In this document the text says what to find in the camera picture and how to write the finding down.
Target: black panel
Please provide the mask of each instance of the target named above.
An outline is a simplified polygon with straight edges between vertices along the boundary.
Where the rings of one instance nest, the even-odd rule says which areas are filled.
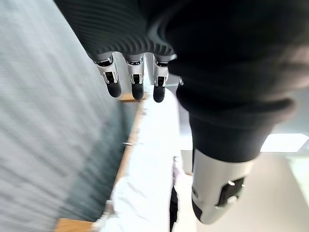
[[[201,221],[202,210],[200,210],[200,208],[194,203],[193,199],[191,200],[192,200],[192,207],[193,207],[194,214],[197,217],[197,219]]]
[[[221,194],[218,201],[218,207],[224,207],[227,204],[227,199],[232,196],[239,197],[240,191],[242,189],[244,178],[231,181],[232,185],[227,183],[221,188]]]

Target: ceiling light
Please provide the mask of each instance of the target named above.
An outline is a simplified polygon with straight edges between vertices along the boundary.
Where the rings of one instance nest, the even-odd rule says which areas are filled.
[[[308,139],[308,136],[300,133],[270,134],[261,152],[298,152]]]

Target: white surface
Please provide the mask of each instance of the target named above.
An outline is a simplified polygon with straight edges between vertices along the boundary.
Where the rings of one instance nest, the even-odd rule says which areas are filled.
[[[162,103],[144,102],[144,113],[126,173],[112,191],[115,213],[101,232],[169,231],[173,157],[180,157],[178,104],[166,90]]]
[[[278,154],[257,158],[239,202],[212,225],[196,220],[191,184],[191,176],[179,178],[179,220],[173,232],[308,232],[309,209],[287,160]]]
[[[301,133],[270,134],[261,152],[297,152],[308,139],[308,136]]]

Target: black fingertip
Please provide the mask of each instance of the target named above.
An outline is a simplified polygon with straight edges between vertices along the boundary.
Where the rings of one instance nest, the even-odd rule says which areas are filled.
[[[154,100],[159,103],[162,102],[165,96],[165,87],[155,86],[154,87]]]
[[[143,84],[131,84],[132,95],[134,99],[141,100],[144,96],[144,85]]]
[[[107,89],[110,95],[114,98],[118,98],[121,95],[121,87],[119,81],[117,83],[107,84]]]

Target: wooden shelf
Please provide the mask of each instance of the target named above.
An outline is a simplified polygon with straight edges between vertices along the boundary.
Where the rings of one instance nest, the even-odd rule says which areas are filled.
[[[55,232],[88,232],[92,222],[60,218]]]

